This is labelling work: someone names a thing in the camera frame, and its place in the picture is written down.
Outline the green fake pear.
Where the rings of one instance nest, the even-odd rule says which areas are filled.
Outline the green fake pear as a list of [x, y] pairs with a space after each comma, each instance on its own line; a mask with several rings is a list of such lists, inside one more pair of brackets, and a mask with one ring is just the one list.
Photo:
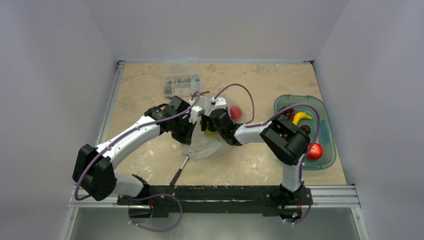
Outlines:
[[212, 130], [209, 126], [209, 123], [206, 123], [206, 130], [204, 131], [206, 135], [215, 135], [217, 132], [215, 130]]

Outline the clear printed plastic bag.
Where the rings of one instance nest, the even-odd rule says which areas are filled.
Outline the clear printed plastic bag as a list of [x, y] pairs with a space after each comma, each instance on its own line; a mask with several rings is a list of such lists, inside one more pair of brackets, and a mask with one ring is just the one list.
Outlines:
[[[196, 95], [192, 95], [189, 104], [196, 103], [196, 106], [204, 108], [204, 114], [210, 117], [212, 113], [211, 98], [214, 96], [202, 95], [198, 98]], [[228, 103], [228, 110], [231, 106], [235, 106], [236, 103], [232, 99], [226, 99]], [[180, 145], [181, 153], [189, 156], [193, 161], [203, 160], [206, 158], [217, 157], [228, 152], [231, 146], [225, 142], [225, 140], [218, 134], [208, 135], [201, 131], [201, 116], [196, 120], [196, 126], [194, 128], [191, 145]]]

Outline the dark purple fake grapes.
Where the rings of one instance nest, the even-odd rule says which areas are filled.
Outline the dark purple fake grapes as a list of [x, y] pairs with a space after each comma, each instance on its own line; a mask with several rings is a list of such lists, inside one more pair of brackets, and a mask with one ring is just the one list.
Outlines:
[[296, 112], [294, 108], [287, 109], [282, 113], [282, 115], [288, 118], [290, 121], [294, 120], [295, 114]]

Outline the yellow fake banana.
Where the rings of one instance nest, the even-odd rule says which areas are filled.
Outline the yellow fake banana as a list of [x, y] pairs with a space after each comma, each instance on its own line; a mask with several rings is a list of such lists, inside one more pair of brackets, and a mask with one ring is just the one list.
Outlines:
[[304, 119], [311, 120], [312, 119], [312, 116], [306, 114], [305, 112], [298, 112], [298, 113], [296, 113], [294, 115], [293, 120], [292, 120], [292, 123], [295, 124], [295, 125], [298, 125], [298, 123], [301, 120], [304, 120]]

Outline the dark fake plum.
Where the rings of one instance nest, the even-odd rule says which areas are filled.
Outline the dark fake plum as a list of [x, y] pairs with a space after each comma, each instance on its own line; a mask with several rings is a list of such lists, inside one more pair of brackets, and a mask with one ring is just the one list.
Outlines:
[[303, 130], [307, 135], [309, 135], [310, 133], [311, 133], [311, 128], [310, 128], [310, 126], [309, 125], [307, 125], [307, 124], [305, 124], [305, 125], [302, 125], [301, 127], [300, 127], [300, 129], [301, 130]]

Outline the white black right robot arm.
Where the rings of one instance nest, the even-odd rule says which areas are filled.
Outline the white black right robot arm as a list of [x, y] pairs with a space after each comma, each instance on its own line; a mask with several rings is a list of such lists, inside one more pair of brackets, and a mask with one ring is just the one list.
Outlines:
[[224, 108], [201, 116], [201, 131], [211, 127], [230, 146], [265, 143], [275, 157], [283, 163], [280, 196], [288, 204], [300, 198], [304, 186], [301, 177], [302, 160], [310, 147], [309, 135], [280, 115], [256, 126], [235, 123]]

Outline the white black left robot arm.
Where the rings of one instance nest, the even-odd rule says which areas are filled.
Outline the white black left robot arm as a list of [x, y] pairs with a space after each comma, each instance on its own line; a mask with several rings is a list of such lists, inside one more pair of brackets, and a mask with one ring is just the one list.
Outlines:
[[74, 198], [82, 201], [79, 190], [102, 201], [110, 195], [128, 196], [138, 205], [146, 203], [148, 184], [141, 177], [115, 173], [115, 169], [143, 144], [170, 133], [177, 142], [190, 145], [196, 120], [204, 112], [197, 101], [186, 102], [174, 97], [169, 103], [149, 108], [128, 129], [96, 146], [86, 144], [77, 155], [72, 179], [76, 183]]

